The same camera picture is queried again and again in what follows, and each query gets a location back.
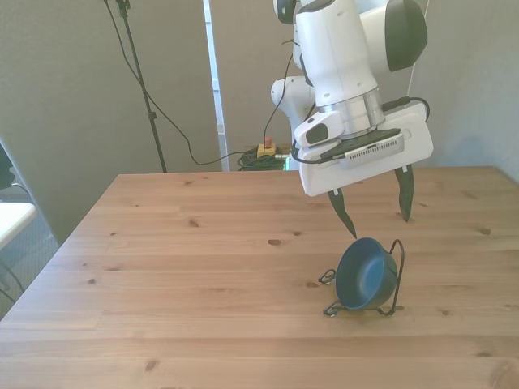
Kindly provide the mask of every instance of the black pole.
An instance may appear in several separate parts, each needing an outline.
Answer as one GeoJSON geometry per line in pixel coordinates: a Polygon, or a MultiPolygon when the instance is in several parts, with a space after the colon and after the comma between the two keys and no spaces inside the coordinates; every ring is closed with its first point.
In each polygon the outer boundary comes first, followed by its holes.
{"type": "Polygon", "coordinates": [[[124,27],[127,30],[128,40],[130,41],[131,53],[133,54],[133,60],[135,62],[135,69],[137,70],[137,77],[139,78],[140,87],[143,91],[144,103],[146,103],[146,110],[148,111],[148,119],[149,124],[152,127],[153,138],[155,139],[155,145],[157,146],[157,154],[159,155],[159,160],[161,160],[162,173],[168,173],[168,170],[165,166],[164,154],[162,153],[161,141],[159,140],[159,134],[157,132],[157,125],[155,124],[155,119],[157,119],[157,114],[152,111],[152,108],[149,104],[148,92],[146,92],[146,87],[144,86],[144,79],[142,71],[140,70],[139,58],[137,57],[137,51],[135,50],[135,44],[133,42],[133,37],[131,36],[130,24],[128,24],[128,13],[127,9],[130,8],[129,0],[115,0],[119,14],[124,21],[124,27]]]}

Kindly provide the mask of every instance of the wood grain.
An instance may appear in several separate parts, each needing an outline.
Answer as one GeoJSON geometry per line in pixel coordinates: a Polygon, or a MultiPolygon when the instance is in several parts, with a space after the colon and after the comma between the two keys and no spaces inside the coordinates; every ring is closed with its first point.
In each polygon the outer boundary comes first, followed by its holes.
{"type": "Polygon", "coordinates": [[[119,176],[0,322],[0,388],[519,387],[519,189],[488,168],[348,186],[404,242],[391,318],[321,314],[353,242],[297,174],[119,176]]]}

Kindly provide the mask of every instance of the gray panel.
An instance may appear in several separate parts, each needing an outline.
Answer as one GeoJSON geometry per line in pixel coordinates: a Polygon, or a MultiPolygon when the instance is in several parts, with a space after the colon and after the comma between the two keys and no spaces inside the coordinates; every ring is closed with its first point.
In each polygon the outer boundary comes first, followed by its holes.
{"type": "MultiPolygon", "coordinates": [[[[200,160],[217,158],[202,2],[131,5],[149,91],[200,160]]],[[[4,0],[0,18],[0,137],[63,242],[118,174],[160,171],[143,97],[102,1],[4,0]]],[[[182,137],[157,125],[170,171],[221,169],[194,165],[182,137]]]]}
{"type": "MultiPolygon", "coordinates": [[[[280,23],[265,0],[216,0],[211,3],[212,27],[229,152],[262,142],[274,110],[270,89],[283,77],[292,45],[293,26],[280,23]]],[[[302,75],[292,65],[289,75],[302,75]]],[[[290,124],[280,111],[268,134],[275,143],[290,143],[290,124]]],[[[235,170],[237,157],[231,158],[235,170]]]]}
{"type": "Polygon", "coordinates": [[[519,2],[433,0],[411,94],[431,105],[429,165],[493,165],[519,181],[519,2]]]}

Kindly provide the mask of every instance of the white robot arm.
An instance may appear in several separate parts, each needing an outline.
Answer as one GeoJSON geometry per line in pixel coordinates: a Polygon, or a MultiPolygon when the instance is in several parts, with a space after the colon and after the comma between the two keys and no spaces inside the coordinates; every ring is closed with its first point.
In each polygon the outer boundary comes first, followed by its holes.
{"type": "Polygon", "coordinates": [[[419,6],[389,0],[360,15],[354,0],[302,0],[296,14],[295,3],[274,0],[282,23],[293,23],[295,14],[297,62],[319,109],[294,130],[305,192],[332,199],[343,186],[395,170],[409,219],[411,164],[433,151],[426,112],[415,105],[386,116],[375,77],[412,66],[422,53],[427,27],[419,6]]]}

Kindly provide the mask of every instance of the floor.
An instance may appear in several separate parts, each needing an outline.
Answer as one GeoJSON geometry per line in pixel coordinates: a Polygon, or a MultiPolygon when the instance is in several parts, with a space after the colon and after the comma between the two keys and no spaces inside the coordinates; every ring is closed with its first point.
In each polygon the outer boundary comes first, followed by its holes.
{"type": "MultiPolygon", "coordinates": [[[[0,192],[0,201],[28,203],[30,198],[26,194],[3,194],[0,192]]],[[[58,244],[50,233],[49,227],[43,217],[38,215],[22,233],[0,250],[0,258],[19,277],[22,285],[27,288],[57,250],[58,244]]],[[[1,268],[0,271],[2,272],[2,279],[7,282],[7,287],[0,285],[14,299],[18,299],[20,296],[18,286],[1,268]]],[[[11,305],[9,300],[0,296],[0,320],[9,311],[11,305]]]]}

